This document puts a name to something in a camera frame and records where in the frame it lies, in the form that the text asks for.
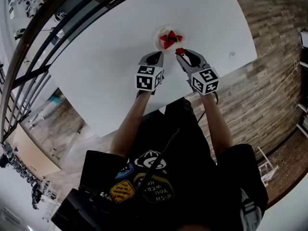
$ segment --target red strawberry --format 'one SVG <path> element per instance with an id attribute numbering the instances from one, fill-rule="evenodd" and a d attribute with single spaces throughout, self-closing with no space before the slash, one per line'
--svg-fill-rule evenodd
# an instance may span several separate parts
<path id="1" fill-rule="evenodd" d="M 169 32 L 169 37 L 171 37 L 171 38 L 174 38 L 174 37 L 175 37 L 174 31 L 171 30 L 171 31 Z"/>
<path id="2" fill-rule="evenodd" d="M 178 38 L 179 42 L 181 42 L 182 39 L 183 39 L 183 36 L 177 35 L 177 38 Z"/>
<path id="3" fill-rule="evenodd" d="M 168 35 L 165 34 L 165 35 L 161 36 L 160 39 L 161 39 L 162 41 L 164 41 L 164 42 L 167 42 L 167 41 L 168 41 Z"/>
<path id="4" fill-rule="evenodd" d="M 176 55 L 184 55 L 185 54 L 185 50 L 184 48 L 178 48 L 176 50 Z"/>
<path id="5" fill-rule="evenodd" d="M 165 49 L 165 50 L 168 49 L 170 46 L 171 46 L 170 43 L 164 42 L 164 49 Z"/>

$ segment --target black railing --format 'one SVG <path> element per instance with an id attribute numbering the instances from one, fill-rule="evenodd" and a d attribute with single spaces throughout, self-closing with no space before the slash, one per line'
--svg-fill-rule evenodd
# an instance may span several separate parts
<path id="1" fill-rule="evenodd" d="M 78 14 L 86 5 L 93 0 L 82 0 L 77 4 L 65 17 L 62 19 L 57 27 L 49 34 L 42 46 L 35 54 L 31 61 L 25 75 L 16 78 L 22 62 L 25 59 L 27 52 L 29 51 L 35 38 L 42 30 L 46 22 L 52 17 L 54 13 L 66 2 L 67 0 L 47 0 L 43 6 L 39 9 L 37 14 L 33 17 L 27 29 L 25 30 L 20 42 L 12 57 L 6 77 L 2 75 L 0 78 L 3 81 L 3 89 L 1 104 L 0 104 L 0 142 L 3 143 L 7 137 L 15 130 L 17 124 L 23 121 L 27 115 L 31 112 L 31 107 L 38 97 L 41 90 L 44 88 L 48 80 L 51 78 L 48 71 L 50 66 L 54 63 L 57 57 L 65 50 L 65 48 L 74 40 L 82 31 L 87 28 L 91 23 L 96 21 L 102 15 L 121 4 L 126 0 L 96 0 L 98 5 L 80 18 L 71 28 L 65 33 L 65 35 L 54 45 L 51 52 L 47 55 L 40 67 L 34 71 L 34 66 L 38 63 L 43 52 L 49 46 L 51 41 L 57 36 L 57 34 L 63 29 L 63 27 L 71 21 L 71 19 Z M 101 9 L 107 9 L 105 12 L 97 16 L 95 19 L 89 22 L 89 20 Z M 68 45 L 53 59 L 51 64 L 48 64 L 51 58 L 58 52 L 63 43 L 69 39 L 85 22 L 87 26 L 80 30 L 73 39 L 70 38 Z M 12 90 L 19 88 L 15 98 L 12 96 Z M 20 96 L 23 92 L 23 98 L 19 102 Z"/>

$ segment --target floor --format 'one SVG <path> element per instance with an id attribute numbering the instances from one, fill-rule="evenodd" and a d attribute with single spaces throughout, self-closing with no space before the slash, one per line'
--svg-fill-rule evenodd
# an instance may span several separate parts
<path id="1" fill-rule="evenodd" d="M 302 78 L 305 72 L 301 67 L 269 98 L 254 110 L 249 110 L 274 92 L 292 73 L 294 62 L 299 61 L 302 50 L 299 31 L 308 26 L 308 0 L 238 2 L 251 29 L 258 58 L 222 78 L 218 105 L 229 124 L 234 143 L 251 144 L 259 159 L 261 155 L 257 146 L 265 153 L 270 152 L 295 129 L 302 116 L 302 111 L 297 107 L 303 99 L 301 83 L 304 83 Z M 200 117 L 203 107 L 199 96 L 192 94 L 187 99 L 192 102 L 196 116 Z M 73 118 L 69 114 L 73 112 L 74 109 L 66 102 L 58 119 L 62 119 L 62 124 L 70 124 Z M 210 143 L 206 118 L 199 124 Z M 60 137 L 60 131 L 56 135 L 55 130 L 53 136 Z M 81 130 L 79 139 L 62 165 L 63 170 L 47 176 L 62 187 L 60 199 L 73 187 L 78 187 L 86 151 L 107 152 L 113 135 L 100 138 L 88 126 Z"/>
<path id="2" fill-rule="evenodd" d="M 62 96 L 60 104 L 50 103 L 26 128 L 46 154 L 60 160 L 76 133 L 86 125 L 80 115 Z"/>
<path id="3" fill-rule="evenodd" d="M 308 172 L 308 147 L 307 138 L 297 130 L 291 138 L 278 150 L 268 156 L 274 167 L 279 169 L 267 186 L 269 203 L 268 207 L 277 203 L 282 197 L 293 189 L 299 180 Z"/>

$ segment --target white wall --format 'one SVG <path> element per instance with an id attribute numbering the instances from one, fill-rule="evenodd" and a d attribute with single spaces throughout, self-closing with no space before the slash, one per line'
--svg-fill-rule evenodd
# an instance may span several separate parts
<path id="1" fill-rule="evenodd" d="M 48 203 L 40 202 L 39 210 L 33 209 L 32 187 L 11 165 L 0 168 L 0 179 L 0 200 L 3 204 L 34 231 L 47 231 L 50 224 L 42 217 L 48 208 Z"/>
<path id="2" fill-rule="evenodd" d="M 15 41 L 13 36 L 13 29 L 19 29 L 22 27 L 25 27 L 29 23 L 29 19 L 26 18 L 24 23 L 19 23 L 18 20 L 11 21 L 9 16 L 9 8 L 8 8 L 8 0 L 0 0 L 0 64 L 3 64 L 3 71 L 6 74 L 9 68 L 9 64 L 11 62 L 11 58 L 13 56 L 13 53 L 15 51 L 15 48 L 17 46 L 17 43 L 19 41 Z M 56 26 L 57 22 L 54 21 L 53 18 L 51 18 L 43 29 L 50 29 L 53 26 Z M 37 50 L 40 48 L 46 37 L 49 35 L 50 31 L 41 31 L 38 35 L 38 37 L 35 39 L 33 45 L 31 46 L 26 58 L 28 60 L 32 60 Z M 44 60 L 44 57 L 50 52 L 52 49 L 52 46 L 49 46 L 46 49 L 45 56 L 41 57 L 41 61 L 39 63 L 42 63 Z M 17 77 L 23 76 L 26 73 L 26 70 L 28 68 L 28 64 L 23 63 Z M 23 93 L 26 92 L 26 89 L 28 87 L 28 83 L 25 85 L 22 95 L 19 99 L 19 104 L 23 98 Z M 39 107 L 41 104 L 43 104 L 46 100 L 50 98 L 50 96 L 54 93 L 54 91 L 57 89 L 57 85 L 54 83 L 52 79 L 49 80 L 49 82 L 46 84 L 46 86 L 43 88 L 42 92 L 38 96 L 37 100 L 35 101 L 34 105 L 32 106 L 32 110 L 35 110 L 37 107 Z M 18 89 L 13 90 L 13 95 L 16 95 Z"/>
<path id="3" fill-rule="evenodd" d="M 281 201 L 269 208 L 257 231 L 308 230 L 308 175 Z"/>

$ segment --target black t-shirt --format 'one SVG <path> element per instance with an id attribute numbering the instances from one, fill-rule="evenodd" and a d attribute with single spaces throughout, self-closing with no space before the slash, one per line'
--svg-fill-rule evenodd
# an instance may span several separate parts
<path id="1" fill-rule="evenodd" d="M 157 125 L 141 125 L 129 160 L 87 151 L 80 186 L 110 195 L 118 209 L 118 224 L 135 225 L 135 230 L 176 230 L 189 223 L 241 230 L 241 188 L 264 214 L 267 193 L 250 145 L 227 149 L 218 155 L 216 165 L 199 126 L 181 126 L 169 141 L 175 130 Z M 168 143 L 136 201 L 142 179 Z"/>

